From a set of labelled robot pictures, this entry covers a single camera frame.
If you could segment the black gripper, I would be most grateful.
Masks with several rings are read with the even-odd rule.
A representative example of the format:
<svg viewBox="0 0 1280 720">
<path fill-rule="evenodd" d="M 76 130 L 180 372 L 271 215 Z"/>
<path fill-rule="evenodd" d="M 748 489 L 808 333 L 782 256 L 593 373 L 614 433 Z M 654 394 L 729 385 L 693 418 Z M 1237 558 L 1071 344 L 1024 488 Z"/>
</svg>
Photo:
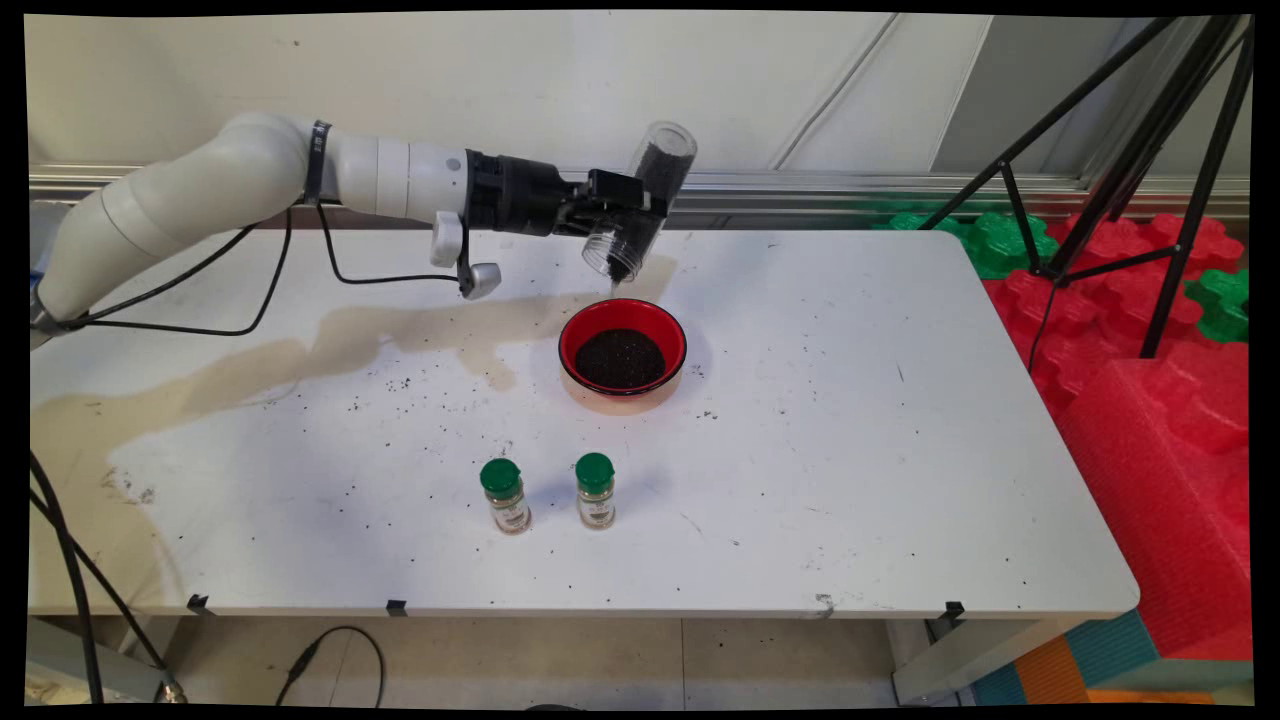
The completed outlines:
<svg viewBox="0 0 1280 720">
<path fill-rule="evenodd" d="M 476 150 L 466 158 L 465 225 L 471 231 L 621 240 L 649 217 L 669 214 L 667 199 L 634 176 L 590 169 L 577 186 L 547 163 Z"/>
</svg>

